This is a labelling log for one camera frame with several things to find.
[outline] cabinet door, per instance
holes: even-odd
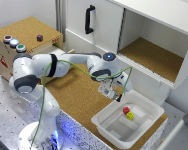
[[[85,33],[85,14],[90,5],[90,28]],[[67,29],[107,51],[117,53],[123,8],[107,0],[68,0]]]

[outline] plastic tub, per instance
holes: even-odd
[[[134,118],[128,120],[123,108],[129,107]],[[164,109],[131,90],[121,102],[113,101],[98,112],[91,121],[99,133],[120,149],[129,149],[164,113]]]

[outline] red ball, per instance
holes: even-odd
[[[124,112],[125,115],[126,115],[128,112],[130,112],[129,107],[124,107],[124,108],[123,108],[123,112]]]

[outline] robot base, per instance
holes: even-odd
[[[31,123],[27,125],[19,134],[18,137],[18,149],[19,150],[30,150],[31,147],[31,141],[29,142],[28,137],[31,135],[35,127],[38,125],[38,122]],[[58,134],[58,149],[61,150],[61,147],[63,146],[64,138],[61,136],[61,134]],[[43,149],[43,147],[34,148],[32,146],[31,150],[49,150],[49,147]]]

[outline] cardboard box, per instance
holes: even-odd
[[[11,35],[24,44],[27,53],[35,55],[52,44],[63,49],[63,35],[34,17],[29,17],[6,27],[0,28],[0,74],[9,80],[13,74],[13,59],[17,54],[9,44],[4,44],[4,36]],[[43,35],[43,41],[37,41],[37,36]]]

